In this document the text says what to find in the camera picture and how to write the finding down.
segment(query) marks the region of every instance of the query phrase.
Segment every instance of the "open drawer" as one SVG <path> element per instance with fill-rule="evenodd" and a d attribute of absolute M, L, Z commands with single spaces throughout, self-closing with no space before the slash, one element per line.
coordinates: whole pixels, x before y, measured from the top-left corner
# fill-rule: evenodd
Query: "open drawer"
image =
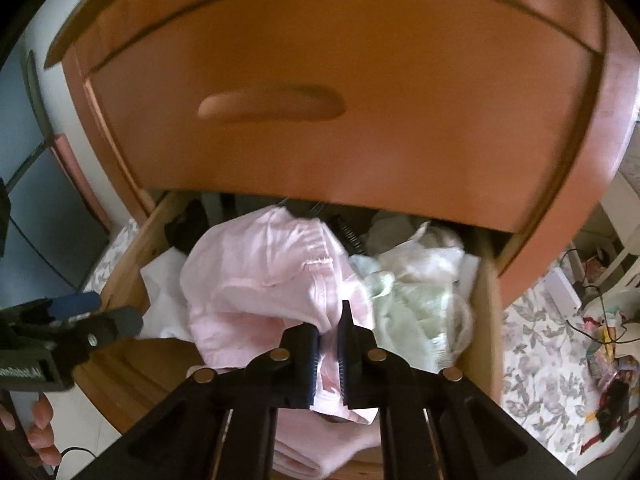
<path fill-rule="evenodd" d="M 180 214 L 193 198 L 192 193 L 171 192 L 162 200 L 103 288 L 103 309 L 130 304 L 146 311 L 148 297 L 140 269 L 168 248 L 164 224 Z M 457 366 L 499 402 L 502 303 L 488 233 L 475 228 L 471 237 L 466 250 L 482 258 L 471 298 L 475 315 L 474 339 Z M 126 340 L 94 352 L 89 362 L 76 368 L 74 377 L 104 417 L 124 433 L 184 381 L 188 368 L 200 364 L 203 364 L 202 358 L 191 343 L 175 339 Z M 382 479 L 379 449 L 366 450 L 356 458 L 331 478 Z M 273 478 L 284 476 L 274 472 Z"/>

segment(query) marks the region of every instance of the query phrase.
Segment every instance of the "floral bedspread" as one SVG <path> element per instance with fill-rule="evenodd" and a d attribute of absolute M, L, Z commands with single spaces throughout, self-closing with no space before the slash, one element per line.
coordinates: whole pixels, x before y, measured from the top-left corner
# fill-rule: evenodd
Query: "floral bedspread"
<path fill-rule="evenodd" d="M 91 276 L 89 277 L 89 281 L 84 287 L 85 292 L 94 290 L 95 292 L 100 293 L 102 291 L 102 288 L 107 283 L 107 280 L 109 279 L 109 276 L 111 276 L 116 264 L 127 251 L 129 245 L 133 241 L 133 238 L 136 237 L 139 231 L 140 228 L 136 221 L 133 218 L 129 219 L 95 266 Z"/>
<path fill-rule="evenodd" d="M 504 311 L 502 407 L 572 472 L 586 421 L 590 340 L 564 322 L 542 282 Z M 582 319 L 570 320 L 580 327 Z"/>

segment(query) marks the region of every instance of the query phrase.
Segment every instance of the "power strip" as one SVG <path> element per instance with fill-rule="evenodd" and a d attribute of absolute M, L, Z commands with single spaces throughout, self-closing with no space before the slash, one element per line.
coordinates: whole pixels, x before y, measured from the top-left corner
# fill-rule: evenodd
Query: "power strip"
<path fill-rule="evenodd" d="M 565 319 L 575 316 L 582 302 L 564 272 L 559 267 L 554 267 L 542 278 L 542 281 L 546 290 L 551 294 L 561 316 Z"/>

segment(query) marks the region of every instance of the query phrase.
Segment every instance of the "metal screw head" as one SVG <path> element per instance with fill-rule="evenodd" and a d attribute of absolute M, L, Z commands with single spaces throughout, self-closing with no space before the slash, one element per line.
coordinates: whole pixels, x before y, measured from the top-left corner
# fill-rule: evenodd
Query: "metal screw head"
<path fill-rule="evenodd" d="M 201 368 L 193 373 L 193 380 L 199 384 L 210 383 L 216 377 L 216 371 L 211 368 Z"/>
<path fill-rule="evenodd" d="M 457 383 L 463 377 L 462 370 L 452 366 L 450 368 L 445 368 L 442 371 L 442 375 L 447 381 L 451 381 L 452 383 Z"/>
<path fill-rule="evenodd" d="M 269 353 L 269 357 L 274 361 L 286 361 L 287 359 L 289 359 L 290 354 L 289 350 L 287 350 L 286 348 L 274 348 Z"/>
<path fill-rule="evenodd" d="M 379 363 L 386 359 L 386 352 L 382 348 L 372 348 L 367 352 L 367 357 L 369 361 Z"/>

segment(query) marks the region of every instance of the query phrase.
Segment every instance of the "drawer front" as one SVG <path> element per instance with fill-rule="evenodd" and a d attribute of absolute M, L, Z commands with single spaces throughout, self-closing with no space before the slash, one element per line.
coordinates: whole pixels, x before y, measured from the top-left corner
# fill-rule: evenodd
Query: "drawer front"
<path fill-rule="evenodd" d="M 591 61 L 495 0 L 216 0 L 87 85 L 142 187 L 516 232 L 574 134 Z"/>

